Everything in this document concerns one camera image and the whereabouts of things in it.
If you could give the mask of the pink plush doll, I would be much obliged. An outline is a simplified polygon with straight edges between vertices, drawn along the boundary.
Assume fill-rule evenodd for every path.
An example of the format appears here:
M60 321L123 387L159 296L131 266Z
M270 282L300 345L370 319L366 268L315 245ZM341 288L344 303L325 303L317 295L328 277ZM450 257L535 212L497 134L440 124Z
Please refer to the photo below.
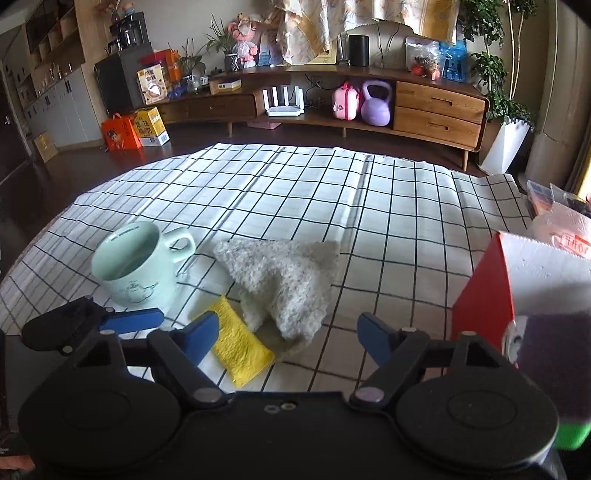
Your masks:
M256 67L256 56L259 55L259 47L253 42L256 37L256 21L238 14L235 20L228 23L226 31L235 42L235 53L242 69Z

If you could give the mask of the wooden TV console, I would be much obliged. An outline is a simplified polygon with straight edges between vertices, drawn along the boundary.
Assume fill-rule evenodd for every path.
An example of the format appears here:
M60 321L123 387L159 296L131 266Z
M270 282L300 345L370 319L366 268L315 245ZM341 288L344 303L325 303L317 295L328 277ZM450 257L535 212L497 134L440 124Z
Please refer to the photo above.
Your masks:
M343 84L363 90L363 98L379 92L378 82L389 85L390 120L384 126L368 124L362 117L335 118L332 92ZM271 118L264 108L287 92L290 99L304 99L304 113L295 117ZM489 100L470 84L430 80L406 70L339 65L256 67L211 78L209 91L185 94L157 104L165 125L189 122L221 122L233 132L236 123L301 124L332 127L346 135L351 130L396 135L458 149L462 168L469 155L481 149Z

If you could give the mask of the black small fridge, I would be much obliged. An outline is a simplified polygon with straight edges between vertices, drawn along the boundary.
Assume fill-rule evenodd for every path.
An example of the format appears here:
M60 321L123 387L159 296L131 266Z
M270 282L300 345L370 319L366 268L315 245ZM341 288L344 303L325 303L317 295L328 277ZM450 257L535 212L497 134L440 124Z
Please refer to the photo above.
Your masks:
M129 114L144 105L137 72L140 59L153 52L150 43L136 45L113 53L94 65L98 89L109 117Z

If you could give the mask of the bag of fruit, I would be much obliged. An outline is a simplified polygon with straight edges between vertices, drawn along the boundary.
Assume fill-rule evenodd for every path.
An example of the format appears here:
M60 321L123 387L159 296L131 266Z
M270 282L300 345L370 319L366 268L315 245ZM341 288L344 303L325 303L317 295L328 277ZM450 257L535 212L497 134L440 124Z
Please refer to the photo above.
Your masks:
M406 69L415 76L439 81L442 77L440 43L425 37L408 35L405 39Z

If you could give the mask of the potted green tree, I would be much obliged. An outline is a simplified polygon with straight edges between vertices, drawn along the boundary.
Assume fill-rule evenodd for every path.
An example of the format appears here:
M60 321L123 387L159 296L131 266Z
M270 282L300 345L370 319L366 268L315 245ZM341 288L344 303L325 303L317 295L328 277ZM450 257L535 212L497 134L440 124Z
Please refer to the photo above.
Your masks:
M471 54L471 73L489 101L487 122L493 140L479 168L492 175L508 171L527 135L534 130L530 109L516 100L522 66L522 35L527 20L537 15L535 1L462 1L459 24L464 39L483 41Z

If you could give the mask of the coffee maker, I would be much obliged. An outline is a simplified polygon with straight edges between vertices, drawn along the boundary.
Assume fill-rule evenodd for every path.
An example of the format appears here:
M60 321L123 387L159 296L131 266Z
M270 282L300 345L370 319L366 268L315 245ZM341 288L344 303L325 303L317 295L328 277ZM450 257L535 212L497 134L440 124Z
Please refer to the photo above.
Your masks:
M109 27L112 39L107 44L108 54L149 42L144 14L131 13Z

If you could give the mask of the yellow sponge cloth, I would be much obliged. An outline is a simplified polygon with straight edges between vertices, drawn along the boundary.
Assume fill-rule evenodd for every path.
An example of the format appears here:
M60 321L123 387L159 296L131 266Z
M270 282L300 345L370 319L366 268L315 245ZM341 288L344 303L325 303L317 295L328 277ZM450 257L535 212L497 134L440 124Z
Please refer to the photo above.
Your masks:
M273 351L249 331L224 296L209 305L205 312L217 316L218 337L213 351L222 366L228 370L236 387L245 387L276 361Z

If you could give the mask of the black white checkered tablecloth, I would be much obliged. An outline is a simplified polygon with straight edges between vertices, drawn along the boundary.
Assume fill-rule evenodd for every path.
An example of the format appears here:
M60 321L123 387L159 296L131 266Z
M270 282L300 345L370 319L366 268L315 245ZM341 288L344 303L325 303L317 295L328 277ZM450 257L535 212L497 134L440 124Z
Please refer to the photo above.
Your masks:
M491 236L524 233L531 218L509 175L479 178L341 148L218 143L113 176L43 220L2 283L2 329L17 333L83 295L111 306L91 277L91 256L111 231L133 221L163 231L185 227L197 243L165 315L172 328L219 296L238 305L238 287L212 255L216 242L339 242L339 274L321 330L250 388L349 394L376 368L356 339L360 314L448 337L452 305Z

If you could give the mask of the blue plastic bag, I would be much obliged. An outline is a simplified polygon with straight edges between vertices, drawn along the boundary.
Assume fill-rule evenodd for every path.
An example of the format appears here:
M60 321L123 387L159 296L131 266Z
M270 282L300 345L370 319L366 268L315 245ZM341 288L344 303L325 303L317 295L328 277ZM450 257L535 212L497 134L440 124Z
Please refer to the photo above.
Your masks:
M442 78L467 83L469 80L468 50L464 39L455 44L440 42L439 59Z

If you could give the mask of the snack box on console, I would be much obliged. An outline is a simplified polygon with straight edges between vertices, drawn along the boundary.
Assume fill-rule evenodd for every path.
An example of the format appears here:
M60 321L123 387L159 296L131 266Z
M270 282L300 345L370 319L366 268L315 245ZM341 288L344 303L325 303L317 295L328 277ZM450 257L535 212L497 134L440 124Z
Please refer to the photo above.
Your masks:
M168 90L161 65L138 70L136 75L144 105L152 105L167 99Z

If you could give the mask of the fluffy white cloth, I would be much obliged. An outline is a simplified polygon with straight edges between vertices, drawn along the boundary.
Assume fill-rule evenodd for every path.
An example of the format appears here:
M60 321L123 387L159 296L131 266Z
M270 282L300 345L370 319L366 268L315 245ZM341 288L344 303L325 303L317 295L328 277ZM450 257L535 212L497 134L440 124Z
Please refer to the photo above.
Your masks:
M283 361L311 345L332 301L338 241L233 238L213 255L238 287L245 325Z

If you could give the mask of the orange gift bag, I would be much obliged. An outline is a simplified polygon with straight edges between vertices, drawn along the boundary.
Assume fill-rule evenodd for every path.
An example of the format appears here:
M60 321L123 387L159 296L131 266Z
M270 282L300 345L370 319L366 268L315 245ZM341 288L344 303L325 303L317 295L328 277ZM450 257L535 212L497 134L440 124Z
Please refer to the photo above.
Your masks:
M114 114L101 123L101 131L108 151L138 150L142 147L130 115Z

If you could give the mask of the mint green ceramic mug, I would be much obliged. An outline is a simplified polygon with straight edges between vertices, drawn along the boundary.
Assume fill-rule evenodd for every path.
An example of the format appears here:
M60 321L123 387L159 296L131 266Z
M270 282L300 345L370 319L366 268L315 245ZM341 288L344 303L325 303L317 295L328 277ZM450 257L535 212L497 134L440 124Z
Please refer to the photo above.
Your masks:
M154 223L129 223L96 248L91 273L115 304L164 311L175 295L177 265L196 249L186 228L163 233Z

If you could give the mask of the yellow cardboard box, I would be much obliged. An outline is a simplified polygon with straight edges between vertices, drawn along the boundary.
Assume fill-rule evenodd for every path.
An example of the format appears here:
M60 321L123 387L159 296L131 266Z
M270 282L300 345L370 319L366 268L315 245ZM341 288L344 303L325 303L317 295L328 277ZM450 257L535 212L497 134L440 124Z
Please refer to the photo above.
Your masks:
M156 107L138 110L133 126L142 147L162 147L169 141L168 132Z

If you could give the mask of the red cardboard box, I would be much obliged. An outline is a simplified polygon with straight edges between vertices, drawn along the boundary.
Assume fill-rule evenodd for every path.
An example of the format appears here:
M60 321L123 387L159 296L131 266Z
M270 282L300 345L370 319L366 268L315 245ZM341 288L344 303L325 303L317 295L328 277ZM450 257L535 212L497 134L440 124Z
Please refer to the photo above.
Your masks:
M452 307L456 340L473 331L498 350L518 316L590 307L590 262L549 244L497 232Z

